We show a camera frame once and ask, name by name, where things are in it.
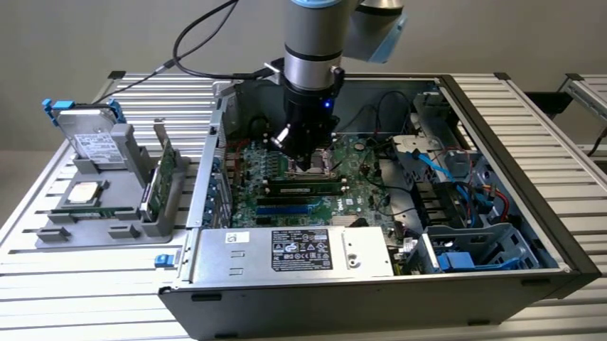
slotted metal rail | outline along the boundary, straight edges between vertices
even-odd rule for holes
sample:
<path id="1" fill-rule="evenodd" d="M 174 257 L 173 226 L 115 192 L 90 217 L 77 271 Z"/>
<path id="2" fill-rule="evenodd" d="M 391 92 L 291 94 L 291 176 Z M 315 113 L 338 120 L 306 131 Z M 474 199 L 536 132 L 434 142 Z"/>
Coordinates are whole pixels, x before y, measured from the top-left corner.
<path id="1" fill-rule="evenodd" d="M 118 81 L 118 87 L 142 77 L 127 75 Z M 512 82 L 493 75 L 456 75 L 456 79 L 592 259 L 607 273 L 605 176 L 600 176 L 593 162 Z M 70 161 L 74 151 L 67 144 L 62 145 L 0 229 L 3 341 L 190 340 L 157 297 L 157 289 L 175 278 L 177 270 L 155 269 L 154 258 L 177 252 L 186 238 L 183 227 L 215 106 L 213 81 L 162 75 L 117 98 L 130 123 L 137 125 L 137 140 L 153 155 L 159 152 L 153 122 L 166 117 L 174 145 L 195 161 L 189 170 L 174 240 L 169 244 L 87 251 L 37 250 L 35 232 L 47 222 L 45 211 L 58 204 L 77 171 Z M 607 340 L 607 278 L 565 300 L 541 301 L 500 326 L 323 337 L 393 341 L 489 339 Z"/>

sticker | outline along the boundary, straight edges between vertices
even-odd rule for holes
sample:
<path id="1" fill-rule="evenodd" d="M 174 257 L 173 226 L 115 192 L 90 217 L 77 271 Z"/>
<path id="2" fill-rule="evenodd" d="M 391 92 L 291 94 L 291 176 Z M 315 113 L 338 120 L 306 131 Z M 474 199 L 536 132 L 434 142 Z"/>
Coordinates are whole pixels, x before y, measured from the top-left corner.
<path id="1" fill-rule="evenodd" d="M 273 231 L 273 269 L 275 271 L 333 270 L 329 234 L 327 229 Z"/>
<path id="2" fill-rule="evenodd" d="M 226 234 L 226 244 L 249 243 L 249 232 L 230 232 Z"/>
<path id="3" fill-rule="evenodd" d="M 75 134 L 74 137 L 95 163 L 123 162 L 123 155 L 109 133 Z"/>

